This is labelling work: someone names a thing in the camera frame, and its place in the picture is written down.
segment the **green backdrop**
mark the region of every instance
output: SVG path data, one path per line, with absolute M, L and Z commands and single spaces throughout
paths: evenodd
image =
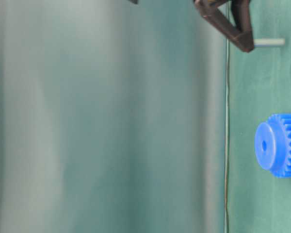
M 257 163 L 254 136 L 274 113 L 291 113 L 291 0 L 251 1 L 255 38 L 283 48 L 230 50 L 228 219 L 230 233 L 291 233 L 291 179 Z
M 0 0 L 0 233 L 222 232 L 225 77 L 191 0 Z

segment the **metal rod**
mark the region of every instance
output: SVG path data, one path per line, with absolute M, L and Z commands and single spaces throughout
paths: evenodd
M 284 38 L 277 38 L 277 39 L 255 39 L 254 45 L 257 48 L 262 47 L 282 47 L 286 44 L 286 40 Z

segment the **plastic gear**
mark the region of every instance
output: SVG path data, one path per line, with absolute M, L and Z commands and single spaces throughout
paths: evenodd
M 291 177 L 291 114 L 274 114 L 258 126 L 255 151 L 263 169 L 276 177 Z

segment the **green curtain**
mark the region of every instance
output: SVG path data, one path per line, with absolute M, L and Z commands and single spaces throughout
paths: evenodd
M 225 89 L 190 0 L 0 0 L 0 233 L 223 232 Z
M 291 0 L 251 1 L 255 38 L 285 38 L 282 48 L 230 51 L 230 233 L 291 233 L 291 179 L 257 163 L 254 136 L 271 114 L 291 113 Z

